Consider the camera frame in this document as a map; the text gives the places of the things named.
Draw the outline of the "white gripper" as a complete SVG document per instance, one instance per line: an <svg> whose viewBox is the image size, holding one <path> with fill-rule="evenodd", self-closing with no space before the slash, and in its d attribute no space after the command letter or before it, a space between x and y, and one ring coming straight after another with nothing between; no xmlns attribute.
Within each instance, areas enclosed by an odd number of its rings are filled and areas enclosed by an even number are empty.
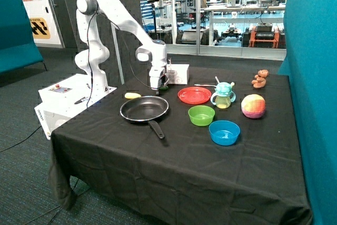
<svg viewBox="0 0 337 225"><path fill-rule="evenodd" d="M150 87L156 95L160 94L159 89L169 83L165 67L151 67L149 71Z"/></svg>

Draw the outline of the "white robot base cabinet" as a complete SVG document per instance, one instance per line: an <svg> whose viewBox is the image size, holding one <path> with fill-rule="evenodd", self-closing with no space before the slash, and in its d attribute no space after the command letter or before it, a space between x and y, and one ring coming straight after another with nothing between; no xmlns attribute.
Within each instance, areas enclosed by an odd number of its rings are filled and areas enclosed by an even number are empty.
<svg viewBox="0 0 337 225"><path fill-rule="evenodd" d="M56 128L116 90L111 86L102 91L91 89L90 81L86 74L75 74L38 91L42 103L35 113L48 140Z"/></svg>

